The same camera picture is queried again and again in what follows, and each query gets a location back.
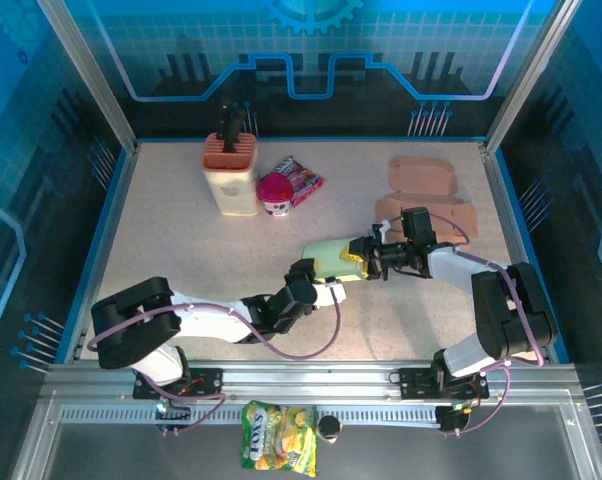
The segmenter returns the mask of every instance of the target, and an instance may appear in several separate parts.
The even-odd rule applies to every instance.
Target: blue circuit graphic
[[[3,316],[3,312],[5,310],[6,305],[8,304],[8,300],[10,299],[10,295],[12,294],[12,290],[14,290],[14,286],[17,283],[19,278],[19,274],[21,273],[21,269],[23,268],[23,264],[25,263],[25,259],[27,256],[26,248],[25,248],[25,237],[23,235],[23,227],[21,222],[14,218],[12,214],[8,213],[6,210],[0,207],[0,219],[14,232],[16,237],[17,247],[19,250],[19,256],[16,260],[16,263],[12,267],[12,272],[10,273],[10,277],[6,282],[5,288],[3,289],[3,293],[0,298],[0,321]]]
[[[0,1],[0,25],[21,50],[27,51],[39,34],[37,8],[34,0]]]
[[[288,0],[285,4],[289,5],[292,2]],[[307,5],[315,5],[312,2],[306,3],[306,12]],[[425,101],[483,101],[488,99],[492,93],[494,92],[497,82],[503,72],[505,65],[510,58],[512,50],[521,35],[521,31],[523,30],[524,25],[528,19],[530,14],[530,10],[532,9],[532,5],[534,0],[530,0],[528,5],[526,6],[517,26],[510,38],[501,60],[497,64],[497,67],[494,71],[494,74],[488,84],[488,87],[485,93],[482,94],[424,94],[417,91],[417,89],[410,83],[408,79],[397,69],[397,67],[393,63],[389,62],[377,62],[373,58],[373,52],[371,51],[344,51],[334,53],[330,56],[328,61],[328,69],[327,69],[327,87],[325,93],[298,93],[294,87],[294,65],[293,60],[290,54],[284,52],[268,52],[268,53],[249,53],[247,55],[248,61],[246,63],[234,63],[230,64],[215,80],[212,84],[206,89],[206,91],[201,95],[169,95],[169,96],[141,96],[137,94],[134,86],[132,85],[132,81],[130,80],[130,76],[126,72],[126,69],[123,65],[121,58],[119,57],[116,48],[110,38],[101,18],[93,4],[90,4],[90,9],[92,11],[92,15],[94,16],[95,22],[101,33],[103,40],[112,56],[112,59],[116,65],[116,68],[121,75],[121,78],[128,90],[129,95],[137,102],[141,103],[162,103],[162,102],[204,102],[208,100],[212,94],[228,79],[232,73],[237,71],[245,71],[245,70],[257,70],[257,61],[258,60],[281,60],[285,62],[286,66],[286,80],[287,80],[287,91],[290,95],[290,98],[294,100],[327,100],[334,95],[334,85],[335,85],[335,72],[336,72],[336,63],[341,59],[364,59],[365,60],[365,68],[366,69],[377,69],[377,70],[386,70],[390,73],[396,81],[407,91],[409,92],[416,100],[425,100]],[[277,8],[283,9],[284,2],[272,2],[273,5],[276,5]]]

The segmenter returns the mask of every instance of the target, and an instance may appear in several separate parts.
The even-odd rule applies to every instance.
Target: glass panel
[[[119,151],[36,2],[0,2],[0,478],[55,354]]]
[[[488,413],[489,407],[478,409],[472,414],[473,421],[480,421]],[[239,425],[202,426],[176,442],[166,441],[152,425],[62,425],[44,478],[287,477],[276,472],[242,470],[238,447],[241,437]],[[579,478],[561,413],[552,406],[506,407],[462,441],[421,428],[347,425],[330,446],[329,454],[322,447],[318,446],[317,478]],[[408,448],[419,452],[410,456],[409,465]]]
[[[139,137],[482,136],[555,0],[74,0]]]
[[[502,148],[568,353],[601,384],[602,0],[582,3]]]

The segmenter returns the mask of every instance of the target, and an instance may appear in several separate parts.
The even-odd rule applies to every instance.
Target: candy wrapper
[[[317,476],[317,411],[252,401],[241,412],[241,465]]]
[[[306,198],[308,198],[312,192],[320,188],[325,179],[314,173],[312,170],[308,170],[299,162],[294,160],[292,155],[288,156],[279,165],[274,167],[272,173],[277,172],[285,175],[292,187],[294,188],[294,195],[292,196],[292,206],[296,207]]]

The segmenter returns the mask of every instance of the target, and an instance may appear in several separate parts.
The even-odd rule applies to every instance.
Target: pink cup
[[[285,217],[290,211],[294,188],[290,180],[280,173],[266,175],[257,187],[257,197],[263,202],[268,214]]]

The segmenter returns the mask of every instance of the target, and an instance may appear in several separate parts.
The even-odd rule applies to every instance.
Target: white enclosure floor
[[[390,192],[388,162],[399,154],[450,160],[459,195],[478,214],[480,238],[472,251],[509,263],[476,143],[268,141],[258,148],[260,174],[292,154],[324,176],[325,185],[285,218],[265,211],[227,217],[219,213],[199,167],[203,143],[142,144],[98,298],[153,276],[166,277],[173,290],[210,300],[276,293],[304,244],[367,232],[375,202]],[[390,272],[388,282],[345,287],[341,334],[321,359],[429,359],[474,332],[471,297],[440,281]],[[334,322],[334,309],[323,308],[273,343],[292,354],[314,352],[329,340]],[[177,343],[190,359],[275,359],[262,345]],[[94,354],[84,349],[81,357]]]

